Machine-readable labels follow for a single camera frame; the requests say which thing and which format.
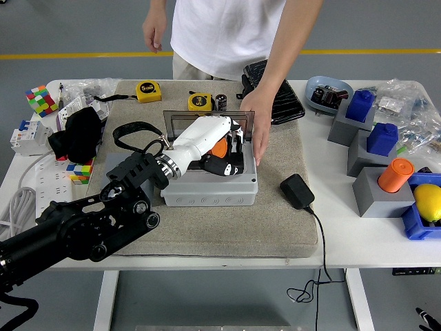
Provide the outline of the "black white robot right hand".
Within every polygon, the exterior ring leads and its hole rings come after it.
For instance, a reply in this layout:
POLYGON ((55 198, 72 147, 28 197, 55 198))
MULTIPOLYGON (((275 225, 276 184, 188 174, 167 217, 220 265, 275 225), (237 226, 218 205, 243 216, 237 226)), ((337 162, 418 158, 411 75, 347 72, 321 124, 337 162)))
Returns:
POLYGON ((416 312, 425 322, 425 325, 419 325, 419 328, 422 331, 440 331, 441 329, 440 323, 430 314, 428 314, 421 308, 416 308, 416 312))

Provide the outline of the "person's right hand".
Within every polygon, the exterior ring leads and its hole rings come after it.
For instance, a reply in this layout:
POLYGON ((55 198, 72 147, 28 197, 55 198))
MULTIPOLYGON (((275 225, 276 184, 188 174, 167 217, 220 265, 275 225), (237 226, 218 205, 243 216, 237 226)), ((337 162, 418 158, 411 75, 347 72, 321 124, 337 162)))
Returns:
POLYGON ((154 54, 162 51, 162 40, 167 27, 165 16, 147 16, 143 22, 142 30, 147 48, 154 54))

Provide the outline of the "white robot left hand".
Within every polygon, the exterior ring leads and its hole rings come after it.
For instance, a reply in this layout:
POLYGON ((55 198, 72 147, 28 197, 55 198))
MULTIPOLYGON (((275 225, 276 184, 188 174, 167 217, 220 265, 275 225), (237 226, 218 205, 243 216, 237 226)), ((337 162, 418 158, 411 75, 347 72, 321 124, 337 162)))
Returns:
POLYGON ((182 177, 191 162, 199 162, 201 168, 218 176, 243 173, 243 168, 233 165, 225 157, 209 153, 229 132, 238 137, 238 147, 243 142, 242 127, 230 117, 204 116, 195 120, 174 141, 172 148, 163 152, 161 160, 170 168, 173 179, 182 177))

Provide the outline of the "person's left hand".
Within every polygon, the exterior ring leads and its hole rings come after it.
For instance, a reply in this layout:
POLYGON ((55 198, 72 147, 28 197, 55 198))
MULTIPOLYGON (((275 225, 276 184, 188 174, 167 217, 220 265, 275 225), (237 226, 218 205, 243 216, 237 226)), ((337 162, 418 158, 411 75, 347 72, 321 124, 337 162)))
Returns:
POLYGON ((258 86, 243 98, 240 105, 240 110, 254 112, 252 143, 257 166, 259 166, 269 145, 274 96, 275 94, 271 93, 268 88, 258 86))

